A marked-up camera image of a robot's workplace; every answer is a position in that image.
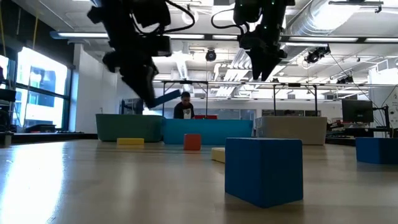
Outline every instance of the yellow foam block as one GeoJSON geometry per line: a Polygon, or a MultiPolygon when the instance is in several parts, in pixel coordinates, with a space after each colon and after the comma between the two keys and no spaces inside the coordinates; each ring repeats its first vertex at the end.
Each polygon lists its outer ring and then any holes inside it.
{"type": "Polygon", "coordinates": [[[144,139],[142,138],[118,138],[118,145],[143,145],[144,139]]]}
{"type": "Polygon", "coordinates": [[[211,148],[211,160],[225,163],[225,148],[211,148]]]}

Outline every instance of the blue foam block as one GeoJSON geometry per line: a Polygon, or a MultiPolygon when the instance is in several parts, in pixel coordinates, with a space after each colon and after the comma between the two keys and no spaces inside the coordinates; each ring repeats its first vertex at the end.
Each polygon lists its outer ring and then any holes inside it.
{"type": "Polygon", "coordinates": [[[356,160],[373,164],[398,164],[397,138],[356,138],[356,160]]]}
{"type": "Polygon", "coordinates": [[[228,138],[225,192],[262,208],[303,199],[301,140],[228,138]]]}
{"type": "Polygon", "coordinates": [[[203,145],[225,145],[226,138],[250,138],[253,121],[217,119],[166,119],[164,143],[183,144],[185,134],[200,134],[203,145]]]}
{"type": "Polygon", "coordinates": [[[164,104],[164,103],[166,103],[166,102],[168,102],[170,100],[174,100],[174,99],[176,99],[176,98],[178,98],[180,96],[181,96],[181,91],[180,90],[174,90],[174,91],[172,91],[170,93],[166,93],[163,96],[160,96],[160,97],[155,99],[155,104],[154,104],[153,107],[159,106],[161,104],[164,104]]]}

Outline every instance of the computer monitor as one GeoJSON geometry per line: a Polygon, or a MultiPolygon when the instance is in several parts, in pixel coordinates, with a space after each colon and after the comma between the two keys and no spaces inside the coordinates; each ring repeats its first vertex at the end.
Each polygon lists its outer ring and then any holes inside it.
{"type": "Polygon", "coordinates": [[[344,122],[371,123],[374,121],[372,101],[342,100],[341,107],[344,122]]]}

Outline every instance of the man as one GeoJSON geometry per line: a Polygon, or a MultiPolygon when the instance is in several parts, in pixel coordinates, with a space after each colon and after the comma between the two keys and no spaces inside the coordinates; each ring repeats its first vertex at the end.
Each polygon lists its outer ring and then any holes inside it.
{"type": "Polygon", "coordinates": [[[190,102],[191,94],[183,92],[181,102],[174,108],[174,119],[192,119],[194,117],[193,105],[190,102]]]}

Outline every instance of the light wooden floor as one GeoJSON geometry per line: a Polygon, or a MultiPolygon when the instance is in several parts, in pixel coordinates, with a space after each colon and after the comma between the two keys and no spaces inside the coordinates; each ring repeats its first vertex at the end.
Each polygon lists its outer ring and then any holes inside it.
{"type": "Polygon", "coordinates": [[[0,223],[398,223],[398,168],[353,147],[305,147],[304,200],[256,208],[224,194],[210,149],[98,141],[0,149],[0,223]]]}

